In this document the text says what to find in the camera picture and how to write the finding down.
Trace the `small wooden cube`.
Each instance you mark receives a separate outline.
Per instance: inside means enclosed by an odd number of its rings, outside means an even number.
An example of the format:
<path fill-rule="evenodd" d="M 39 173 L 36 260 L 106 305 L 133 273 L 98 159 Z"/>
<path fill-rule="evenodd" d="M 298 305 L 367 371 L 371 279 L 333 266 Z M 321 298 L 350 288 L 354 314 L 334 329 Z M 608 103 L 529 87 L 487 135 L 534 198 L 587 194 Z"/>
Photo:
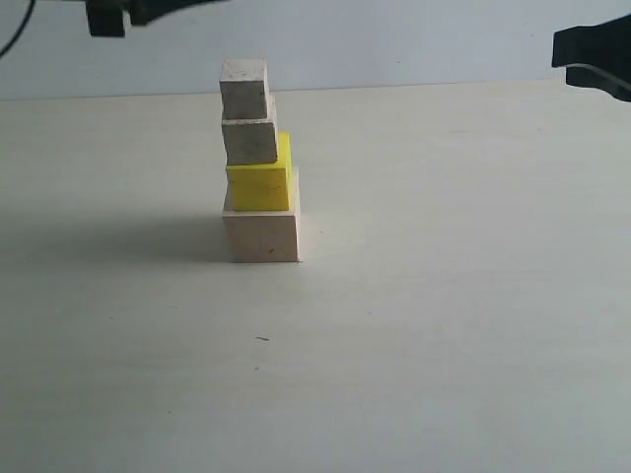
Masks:
<path fill-rule="evenodd" d="M 268 77 L 265 59 L 229 58 L 220 78 L 226 119 L 262 119 L 268 114 Z"/>

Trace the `medium wooden cube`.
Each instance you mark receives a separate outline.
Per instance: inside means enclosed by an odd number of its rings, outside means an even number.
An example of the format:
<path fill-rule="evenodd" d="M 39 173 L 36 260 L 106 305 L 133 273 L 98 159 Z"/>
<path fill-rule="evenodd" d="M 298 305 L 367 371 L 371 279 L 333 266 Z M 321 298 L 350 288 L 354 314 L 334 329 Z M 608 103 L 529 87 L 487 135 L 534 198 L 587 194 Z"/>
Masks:
<path fill-rule="evenodd" d="M 267 101 L 263 118 L 228 119 L 221 128 L 228 166 L 273 164 L 278 160 L 278 129 L 275 98 Z"/>

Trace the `yellow cube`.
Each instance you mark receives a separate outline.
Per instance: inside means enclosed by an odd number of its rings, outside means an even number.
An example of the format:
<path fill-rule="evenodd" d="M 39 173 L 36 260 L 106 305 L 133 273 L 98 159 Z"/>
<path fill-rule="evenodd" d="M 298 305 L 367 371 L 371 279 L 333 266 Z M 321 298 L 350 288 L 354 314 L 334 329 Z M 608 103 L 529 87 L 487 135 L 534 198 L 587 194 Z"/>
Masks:
<path fill-rule="evenodd" d="M 226 174 L 235 211 L 289 211 L 295 180 L 290 133 L 279 133 L 275 163 L 227 165 Z"/>

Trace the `large pale wooden cube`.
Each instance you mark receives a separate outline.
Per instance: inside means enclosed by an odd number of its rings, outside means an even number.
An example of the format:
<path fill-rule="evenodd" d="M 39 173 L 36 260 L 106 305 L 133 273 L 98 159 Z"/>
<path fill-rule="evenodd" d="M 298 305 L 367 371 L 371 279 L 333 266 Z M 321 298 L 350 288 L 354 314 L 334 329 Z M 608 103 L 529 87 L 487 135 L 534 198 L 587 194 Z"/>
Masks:
<path fill-rule="evenodd" d="M 301 200 L 299 169 L 291 177 L 288 211 L 236 211 L 227 187 L 222 219 L 233 260 L 239 263 L 301 261 Z"/>

